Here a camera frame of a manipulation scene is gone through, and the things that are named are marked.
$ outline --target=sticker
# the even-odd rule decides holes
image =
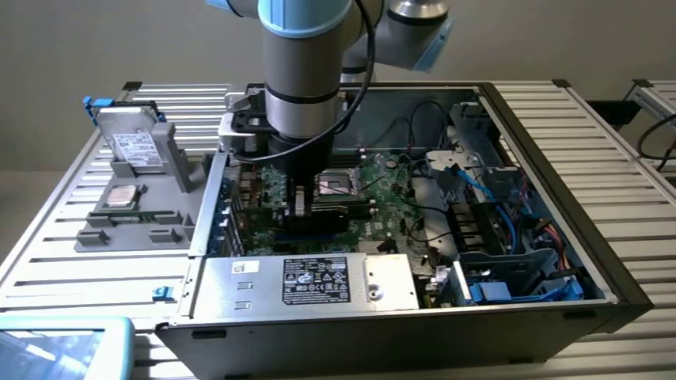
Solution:
[[[114,138],[130,165],[135,168],[162,165],[160,154],[150,133],[115,134]]]
[[[287,259],[283,279],[287,305],[350,302],[347,257]]]
[[[232,263],[232,274],[240,275],[243,273],[258,273],[259,266],[260,266],[259,260],[235,261]]]

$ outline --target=warning label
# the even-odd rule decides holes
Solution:
[[[160,154],[150,133],[115,134],[124,159],[135,168],[162,165]]]
[[[348,258],[284,260],[283,301],[287,305],[350,302]]]

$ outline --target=gray wall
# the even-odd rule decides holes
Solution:
[[[430,76],[567,78],[619,97],[632,78],[676,79],[675,0],[450,0],[450,46]],[[262,33],[202,0],[0,1],[0,169],[64,169],[91,133],[84,95],[130,80],[262,80]]]

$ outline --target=screen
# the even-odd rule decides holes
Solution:
[[[3,380],[84,379],[103,331],[0,331]]]

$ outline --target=robotic arm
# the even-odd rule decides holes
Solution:
[[[310,178],[328,164],[334,133],[312,143],[308,140],[336,126],[342,79],[362,82],[367,77],[368,24],[378,46],[375,62],[430,71],[452,25],[446,0],[207,0],[207,3],[263,23],[266,114],[278,131],[268,139],[268,147],[276,156],[303,148],[267,161],[290,177]]]

